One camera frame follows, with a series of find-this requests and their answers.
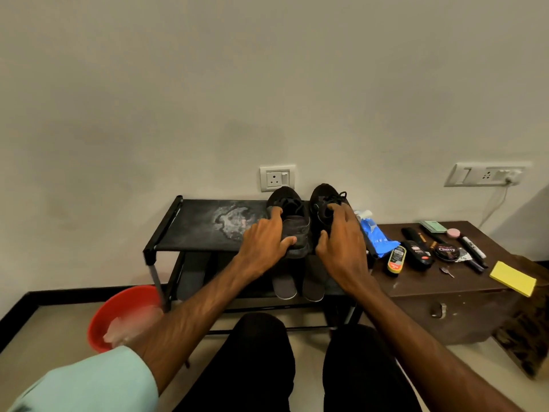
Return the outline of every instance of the black pants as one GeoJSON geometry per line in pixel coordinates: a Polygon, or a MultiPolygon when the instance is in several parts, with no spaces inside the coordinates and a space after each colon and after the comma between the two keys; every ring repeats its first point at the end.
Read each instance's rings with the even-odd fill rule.
{"type": "MultiPolygon", "coordinates": [[[[269,314],[246,314],[175,411],[289,411],[294,376],[284,324],[269,314]]],[[[421,412],[395,358],[364,325],[334,332],[322,382],[325,412],[421,412]]]]}

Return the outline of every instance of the table drawer handle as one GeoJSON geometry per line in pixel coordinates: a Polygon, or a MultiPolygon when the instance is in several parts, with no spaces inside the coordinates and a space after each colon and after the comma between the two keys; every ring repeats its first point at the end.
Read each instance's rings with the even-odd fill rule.
{"type": "Polygon", "coordinates": [[[433,313],[433,314],[431,314],[431,316],[433,318],[443,320],[444,318],[446,318],[447,309],[448,309],[448,307],[446,306],[446,304],[440,304],[440,314],[433,313]]]}

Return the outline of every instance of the wall switch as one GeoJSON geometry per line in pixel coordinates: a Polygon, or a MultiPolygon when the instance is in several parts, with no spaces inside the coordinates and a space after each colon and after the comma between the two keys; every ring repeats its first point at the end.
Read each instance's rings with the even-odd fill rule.
{"type": "Polygon", "coordinates": [[[444,186],[518,185],[532,162],[456,163],[444,186]]]}
{"type": "Polygon", "coordinates": [[[259,167],[261,191],[269,192],[281,186],[294,187],[295,165],[261,165],[259,167]]]}

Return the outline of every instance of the forearm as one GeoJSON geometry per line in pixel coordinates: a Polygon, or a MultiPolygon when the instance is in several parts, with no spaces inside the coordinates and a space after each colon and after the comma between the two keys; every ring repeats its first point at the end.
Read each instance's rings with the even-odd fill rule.
{"type": "Polygon", "coordinates": [[[237,257],[189,300],[128,344],[150,368],[161,394],[225,307],[253,279],[237,257]]]}
{"type": "Polygon", "coordinates": [[[353,295],[432,412],[518,412],[520,409],[407,316],[372,277],[353,295]]]}

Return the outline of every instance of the yellow sponge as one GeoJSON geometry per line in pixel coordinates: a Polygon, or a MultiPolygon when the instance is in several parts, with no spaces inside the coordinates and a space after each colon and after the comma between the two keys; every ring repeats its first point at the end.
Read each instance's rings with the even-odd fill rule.
{"type": "Polygon", "coordinates": [[[504,262],[496,263],[490,277],[527,297],[532,296],[536,286],[536,279],[507,266],[504,262]]]}

